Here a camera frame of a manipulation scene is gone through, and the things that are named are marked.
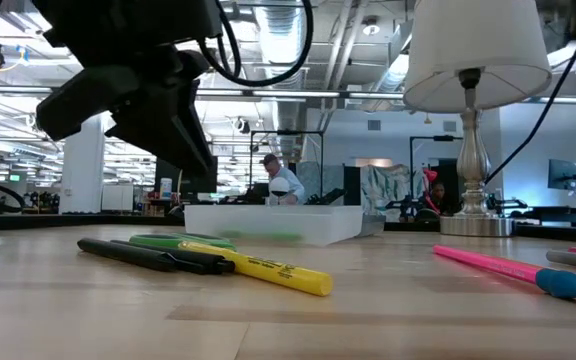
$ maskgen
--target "clear plastic bin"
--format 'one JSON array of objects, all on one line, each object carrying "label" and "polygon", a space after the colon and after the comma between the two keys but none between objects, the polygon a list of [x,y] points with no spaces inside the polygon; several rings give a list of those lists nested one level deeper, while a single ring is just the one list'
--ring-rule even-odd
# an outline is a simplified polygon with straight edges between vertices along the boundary
[{"label": "clear plastic bin", "polygon": [[327,245],[361,232],[361,206],[189,205],[186,231]]}]

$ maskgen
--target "white lampshade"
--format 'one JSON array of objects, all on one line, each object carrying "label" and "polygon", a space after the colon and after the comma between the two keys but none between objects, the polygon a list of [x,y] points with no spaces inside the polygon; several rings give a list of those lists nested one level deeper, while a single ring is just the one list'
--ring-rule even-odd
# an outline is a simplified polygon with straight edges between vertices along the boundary
[{"label": "white lampshade", "polygon": [[552,74],[534,0],[420,0],[404,102],[417,110],[466,110],[460,70],[480,68],[478,109],[524,100]]}]

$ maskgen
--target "yellow highlighter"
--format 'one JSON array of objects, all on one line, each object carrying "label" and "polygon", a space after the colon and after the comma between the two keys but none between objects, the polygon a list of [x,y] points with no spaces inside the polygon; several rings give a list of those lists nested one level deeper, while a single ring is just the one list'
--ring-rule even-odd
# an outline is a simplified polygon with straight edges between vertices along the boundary
[{"label": "yellow highlighter", "polygon": [[242,255],[229,249],[182,241],[182,250],[221,255],[235,262],[235,272],[266,280],[275,284],[301,290],[313,295],[326,296],[332,291],[332,277],[319,271],[308,270],[294,265],[281,264],[272,260]]}]

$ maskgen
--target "silver lamp base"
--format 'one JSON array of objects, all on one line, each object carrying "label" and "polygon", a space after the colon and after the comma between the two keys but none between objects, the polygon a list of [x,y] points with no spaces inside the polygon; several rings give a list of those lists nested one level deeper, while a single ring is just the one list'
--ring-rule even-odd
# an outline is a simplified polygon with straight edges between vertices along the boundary
[{"label": "silver lamp base", "polygon": [[515,222],[513,219],[460,214],[453,217],[441,217],[441,233],[444,235],[511,237],[514,232]]}]

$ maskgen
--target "ceiling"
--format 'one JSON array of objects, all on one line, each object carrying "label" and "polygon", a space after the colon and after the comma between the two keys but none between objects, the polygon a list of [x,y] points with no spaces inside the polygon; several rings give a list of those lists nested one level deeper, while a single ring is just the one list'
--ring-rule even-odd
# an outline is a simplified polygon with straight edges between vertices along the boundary
[{"label": "ceiling", "polygon": [[[338,21],[344,6],[343,0],[314,0],[313,3],[316,5],[314,43],[302,70],[303,81],[298,83],[298,88],[288,87],[289,90],[325,90],[326,70],[334,48],[334,35],[343,27]],[[562,39],[560,33],[563,31],[561,19],[564,18],[562,14],[565,14],[567,10],[568,1],[539,0],[537,3],[544,25],[544,38],[549,50],[552,50],[551,64],[555,70],[561,69],[570,57],[571,47],[574,48],[574,44],[569,44],[568,47],[560,44]],[[232,6],[230,2],[223,2],[223,4],[227,9],[228,6]],[[241,12],[246,13],[250,10],[249,14],[254,14],[259,6],[286,4],[295,6],[298,3],[291,0],[238,1]],[[402,55],[397,59],[399,53],[393,54],[389,48],[392,47],[393,34],[397,26],[414,18],[414,0],[369,1],[362,18],[358,18],[357,15],[360,13],[359,4],[359,0],[352,2],[349,21],[345,26],[346,36],[339,51],[340,57],[345,46],[348,46],[350,42],[349,33],[355,21],[363,23],[364,19],[373,17],[379,27],[379,32],[366,35],[362,31],[365,26],[358,27],[359,31],[352,43],[348,61],[344,62],[347,66],[340,76],[338,87],[341,89],[355,86],[358,89],[370,90],[372,85],[378,82],[389,69],[399,69],[402,72],[402,78],[407,69],[407,58]],[[67,49],[55,49],[43,39],[41,32],[48,30],[50,25],[30,5],[30,1],[10,1],[4,9],[6,11],[0,12],[0,44],[3,45],[6,64],[0,71],[0,85],[60,86],[81,71],[81,65]],[[285,49],[280,46],[272,48],[271,43],[271,50],[268,50],[268,44],[260,42],[264,33],[256,23],[235,19],[232,25],[240,42],[244,74],[249,79],[264,78],[272,71],[281,69],[277,65],[269,64],[267,59],[269,51],[281,53]],[[215,46],[215,42],[209,41],[208,45]],[[194,43],[179,44],[178,48],[198,50]],[[339,70],[341,65],[338,61],[336,68]],[[237,88],[214,72],[202,75],[201,81],[202,88]],[[565,91],[568,94],[576,94],[576,86],[570,86],[570,89],[565,89]],[[28,169],[27,165],[16,165],[28,162],[35,166],[31,169],[36,169],[35,176],[32,177],[33,181],[52,184],[58,183],[60,179],[62,166],[60,159],[63,159],[64,144],[50,141],[34,125],[35,108],[42,99],[43,95],[0,94],[0,168],[9,165],[11,170]],[[396,102],[387,103],[385,107],[382,107],[381,105],[384,104],[381,103],[373,105],[377,106],[378,110],[387,109],[391,112],[366,115],[360,110],[346,110],[345,104],[342,104],[334,109],[335,112],[331,117],[334,126],[330,127],[328,135],[334,136],[340,133],[345,136],[354,133],[357,136],[371,137],[410,132],[415,134],[428,132],[432,135],[437,132],[442,133],[444,119],[433,119],[431,116],[431,124],[427,124],[424,122],[425,114],[416,114],[409,118],[401,116],[407,113],[401,113],[403,107],[398,107],[400,104]],[[248,143],[250,137],[240,131],[242,121],[247,121],[253,130],[276,130],[286,127],[316,130],[319,122],[313,120],[312,116],[315,119],[319,119],[319,116],[312,115],[312,111],[299,109],[302,107],[319,109],[321,103],[312,100],[286,104],[272,99],[264,101],[232,99],[232,101],[197,101],[196,107],[206,138],[214,144],[213,153],[220,156],[220,182],[233,187],[243,187],[249,173]],[[286,115],[292,111],[291,109],[294,110],[294,114]],[[366,120],[369,118],[385,120],[396,117],[398,120],[383,121],[382,131],[376,134],[364,132],[364,125],[357,125],[356,121],[352,121],[357,117]],[[271,135],[264,141],[260,143],[259,152],[255,154],[257,157],[253,160],[253,176],[259,181],[265,179],[263,168],[258,163],[259,156],[274,151],[281,152],[285,159],[290,157],[294,161],[299,159],[299,150],[303,145],[303,139],[299,137],[288,139]],[[152,184],[154,160],[154,157],[143,150],[110,138],[106,143],[106,182],[131,181],[136,184]],[[121,171],[116,170],[118,162],[121,163]],[[46,164],[52,166],[53,170],[37,171]]]}]

